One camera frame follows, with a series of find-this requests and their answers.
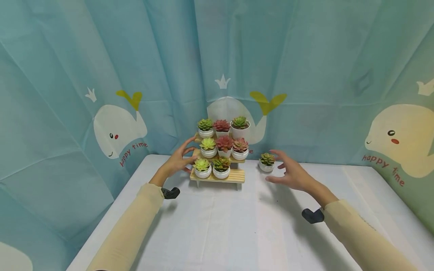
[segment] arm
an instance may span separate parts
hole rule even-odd
[[[194,137],[185,141],[158,169],[149,183],[140,188],[136,198],[115,224],[86,271],[130,270],[143,239],[163,204],[161,187],[166,179],[178,170],[189,171],[185,166],[196,159],[182,158],[194,150],[194,147],[186,148],[193,140]]]
[[[325,185],[312,178],[296,161],[282,151],[273,150],[286,168],[283,177],[267,181],[310,194],[323,208],[330,232],[345,246],[364,271],[416,271],[417,269],[381,234],[366,223],[345,200],[339,200]]]

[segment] table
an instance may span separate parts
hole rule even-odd
[[[122,213],[168,156],[149,155],[138,167],[67,271],[84,271]],[[370,167],[302,164],[400,249],[420,271],[434,266],[433,235]],[[178,187],[165,200],[131,270],[349,271],[360,267],[325,223],[311,225],[304,208],[319,205],[307,194],[267,183],[257,161],[240,164],[246,182],[202,182],[180,172],[164,185]],[[273,175],[283,171],[275,169]]]

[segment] crown print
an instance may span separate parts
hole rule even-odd
[[[423,84],[423,82],[416,82],[416,83],[419,85],[418,94],[429,96],[434,92],[434,79],[432,79],[426,84]]]
[[[92,90],[90,90],[88,87],[87,90],[89,91],[89,94],[86,94],[85,96],[88,97],[89,99],[91,99],[92,102],[95,102],[96,101],[95,89],[92,88]]]
[[[227,88],[227,83],[229,82],[230,78],[228,78],[227,80],[224,78],[224,74],[221,76],[221,79],[215,79],[214,81],[217,82],[218,86],[220,87],[220,89],[226,89]]]

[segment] cartoon whale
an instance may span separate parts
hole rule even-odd
[[[267,115],[285,100],[286,94],[277,95],[271,99],[271,101],[268,101],[262,93],[257,91],[251,92],[250,96],[259,103],[262,110],[263,116],[258,124],[255,124],[253,121],[252,114],[250,114],[249,110],[239,100],[230,96],[222,97],[212,102],[207,107],[207,112],[208,117],[214,121],[224,119],[231,121],[236,117],[245,116],[250,122],[249,137],[246,138],[246,140],[252,145],[263,139],[267,124]]]
[[[434,112],[414,104],[395,104],[373,120],[365,146],[401,164],[410,176],[422,178],[434,170]]]
[[[5,271],[33,271],[33,264],[27,255],[0,242],[0,269]]]
[[[103,105],[96,113],[93,121],[96,141],[102,152],[110,159],[118,158],[127,144],[134,139],[145,137],[148,133],[138,111],[141,93],[134,93],[132,99],[123,90],[116,94],[125,97],[133,106],[136,110],[136,119],[125,109],[111,104]]]

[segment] blue curtain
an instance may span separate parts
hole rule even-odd
[[[0,259],[65,270],[143,158],[207,115],[250,119],[249,159],[374,167],[434,231],[432,14],[431,0],[1,1]]]

